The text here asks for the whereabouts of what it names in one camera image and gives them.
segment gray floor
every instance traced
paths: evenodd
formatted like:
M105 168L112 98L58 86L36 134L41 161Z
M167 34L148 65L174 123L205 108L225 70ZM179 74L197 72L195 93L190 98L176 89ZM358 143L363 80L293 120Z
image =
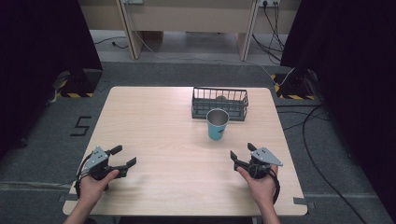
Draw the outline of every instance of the gray floor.
M122 36L123 32L92 31L95 42ZM269 44L271 36L257 35ZM304 147L301 123L319 100L282 100L274 93L274 72L290 68L276 66L267 54L251 43L247 63L239 61L234 36L230 34L165 33L163 43L148 44L141 58L131 60L123 38L97 44L104 73L92 98L58 98L37 121L28 147L9 151L0 164L0 223L61 223L63 196L74 180L85 147L113 86L239 86L264 87L273 92L297 175L308 205L302 217L281 217L283 223L361 223L315 169L313 162L367 223L392 223L361 168L347 150L326 108L305 125ZM85 136L75 128L79 117L89 116ZM98 223L113 223L119 217L93 217Z

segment metal mesh basket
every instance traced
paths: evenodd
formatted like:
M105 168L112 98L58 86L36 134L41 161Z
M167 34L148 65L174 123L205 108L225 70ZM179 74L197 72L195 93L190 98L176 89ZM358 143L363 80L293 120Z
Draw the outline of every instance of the metal mesh basket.
M248 92L246 90L213 89L194 87L191 113L193 119L206 119L214 108L228 112L230 120L244 121L247 115Z

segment forearm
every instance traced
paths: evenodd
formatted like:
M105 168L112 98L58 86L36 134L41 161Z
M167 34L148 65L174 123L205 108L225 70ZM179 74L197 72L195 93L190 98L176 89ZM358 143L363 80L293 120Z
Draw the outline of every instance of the forearm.
M262 222L264 224L278 224L280 223L279 217L276 214L275 208L270 203L258 203L262 213Z
M94 208L94 204L85 204L78 201L76 207L73 209L72 213L66 219L64 224L83 224L87 220L88 215Z

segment cyan cup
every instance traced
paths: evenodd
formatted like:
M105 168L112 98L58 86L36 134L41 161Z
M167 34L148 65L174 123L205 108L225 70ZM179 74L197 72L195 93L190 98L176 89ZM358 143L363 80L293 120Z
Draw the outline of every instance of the cyan cup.
M224 134L229 119L228 113L219 108L207 112L206 120L209 137L213 140L219 140Z

